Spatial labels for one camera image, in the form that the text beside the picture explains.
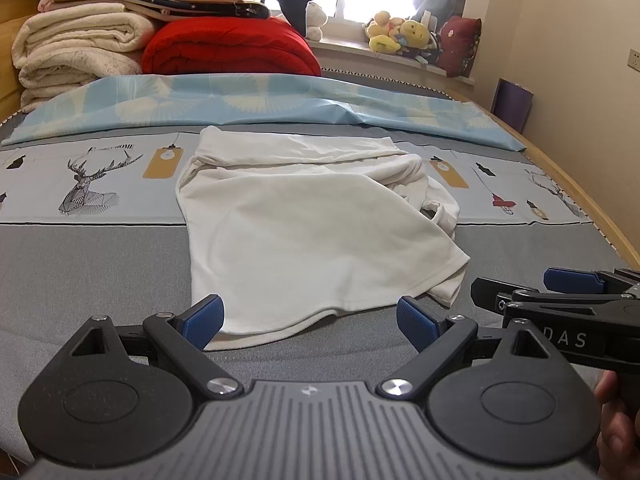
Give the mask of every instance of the light blue patterned cloth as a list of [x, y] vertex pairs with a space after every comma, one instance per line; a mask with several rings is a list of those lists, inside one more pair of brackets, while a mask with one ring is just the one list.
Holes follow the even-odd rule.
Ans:
[[136, 126], [255, 123], [370, 124], [524, 149], [472, 103], [288, 74], [107, 77], [43, 104], [2, 145]]

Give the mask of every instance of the wall socket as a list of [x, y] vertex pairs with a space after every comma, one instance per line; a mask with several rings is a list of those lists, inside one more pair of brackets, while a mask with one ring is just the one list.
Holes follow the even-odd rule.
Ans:
[[635, 68], [636, 70], [638, 70], [638, 72], [640, 72], [640, 52], [638, 52], [637, 50], [631, 49], [631, 52], [629, 52], [628, 65], [631, 68]]

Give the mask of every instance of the human hand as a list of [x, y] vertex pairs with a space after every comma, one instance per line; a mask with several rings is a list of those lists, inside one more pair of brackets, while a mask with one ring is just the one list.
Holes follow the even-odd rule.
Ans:
[[640, 450], [636, 447], [636, 439], [640, 435], [640, 412], [636, 420], [631, 420], [625, 413], [626, 406], [619, 396], [615, 372], [603, 373], [595, 395], [602, 404], [598, 476], [604, 480], [640, 480]]

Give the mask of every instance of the red folded quilt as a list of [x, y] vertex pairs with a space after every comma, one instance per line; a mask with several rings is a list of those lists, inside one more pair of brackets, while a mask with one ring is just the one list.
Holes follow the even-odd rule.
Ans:
[[146, 46], [145, 74], [266, 72], [321, 75], [306, 41], [276, 18], [187, 18], [165, 25]]

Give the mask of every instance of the wooden bed rail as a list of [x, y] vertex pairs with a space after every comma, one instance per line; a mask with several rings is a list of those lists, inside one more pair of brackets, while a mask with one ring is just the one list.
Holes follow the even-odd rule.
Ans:
[[[457, 92], [447, 90], [447, 94], [457, 101], [468, 102], [471, 99], [458, 94]], [[591, 198], [588, 193], [572, 179], [560, 166], [558, 166], [549, 156], [536, 147], [530, 140], [523, 137], [516, 130], [511, 128], [507, 123], [501, 121], [498, 117], [488, 112], [480, 105], [476, 104], [484, 113], [489, 115], [495, 122], [500, 124], [513, 137], [518, 139], [526, 146], [524, 155], [533, 162], [537, 167], [543, 170], [548, 176], [556, 181], [556, 184], [564, 190], [577, 203], [580, 208], [589, 215], [593, 223], [600, 230], [602, 235], [609, 241], [611, 245], [618, 251], [620, 257], [625, 260], [634, 269], [640, 269], [640, 254], [633, 247], [631, 242], [626, 238], [623, 232], [618, 228], [614, 221], [607, 215], [602, 208]]]
[[[39, 1], [0, 0], [0, 52], [4, 53], [4, 56], [0, 56], [0, 120], [4, 120], [4, 118], [7, 118], [20, 108], [20, 92], [22, 89], [18, 82], [17, 70], [11, 60], [11, 46], [15, 35], [25, 20], [37, 12]], [[468, 98], [456, 92], [449, 91], [448, 93], [458, 101], [469, 101]], [[558, 186], [591, 217], [602, 234], [630, 266], [640, 269], [640, 254], [593, 198], [551, 158], [546, 156], [542, 150], [513, 130], [508, 124], [505, 124], [486, 110], [484, 111], [527, 147], [524, 152], [527, 158], [555, 180]]]
[[11, 61], [11, 46], [25, 20], [38, 12], [40, 0], [0, 0], [0, 120], [20, 108], [18, 71]]

